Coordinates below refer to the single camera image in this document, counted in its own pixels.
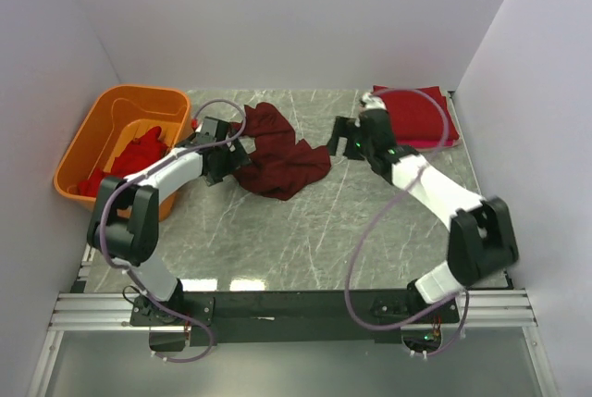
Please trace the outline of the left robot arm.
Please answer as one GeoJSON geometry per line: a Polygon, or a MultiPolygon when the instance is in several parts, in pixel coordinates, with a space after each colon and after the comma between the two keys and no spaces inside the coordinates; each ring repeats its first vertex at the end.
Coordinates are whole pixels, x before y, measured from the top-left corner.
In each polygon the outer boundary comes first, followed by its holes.
{"type": "Polygon", "coordinates": [[[124,178],[109,176],[99,186],[87,243],[112,268],[128,276],[147,299],[180,308],[184,292],[156,253],[161,204],[185,184],[203,178],[221,182],[251,160],[239,136],[244,124],[207,117],[197,131],[151,166],[124,178]]]}

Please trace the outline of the dark red t shirt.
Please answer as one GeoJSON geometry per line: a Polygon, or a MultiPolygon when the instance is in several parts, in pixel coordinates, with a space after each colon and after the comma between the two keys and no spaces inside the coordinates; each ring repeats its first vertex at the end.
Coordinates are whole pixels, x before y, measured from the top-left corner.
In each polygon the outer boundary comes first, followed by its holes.
{"type": "Polygon", "coordinates": [[[306,186],[320,181],[331,169],[324,145],[312,147],[296,138],[295,129],[278,109],[266,102],[245,106],[242,135],[252,138],[251,163],[233,172],[246,191],[288,201],[306,186]]]}

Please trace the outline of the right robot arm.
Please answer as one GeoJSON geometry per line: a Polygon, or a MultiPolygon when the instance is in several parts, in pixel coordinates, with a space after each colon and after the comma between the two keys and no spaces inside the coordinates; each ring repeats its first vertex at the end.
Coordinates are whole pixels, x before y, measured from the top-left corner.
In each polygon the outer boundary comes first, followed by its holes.
{"type": "Polygon", "coordinates": [[[449,233],[446,259],[408,285],[408,309],[418,312],[471,287],[519,260],[507,204],[471,192],[439,170],[415,148],[397,144],[384,109],[365,110],[357,119],[337,117],[327,150],[364,160],[388,184],[407,191],[449,233]]]}

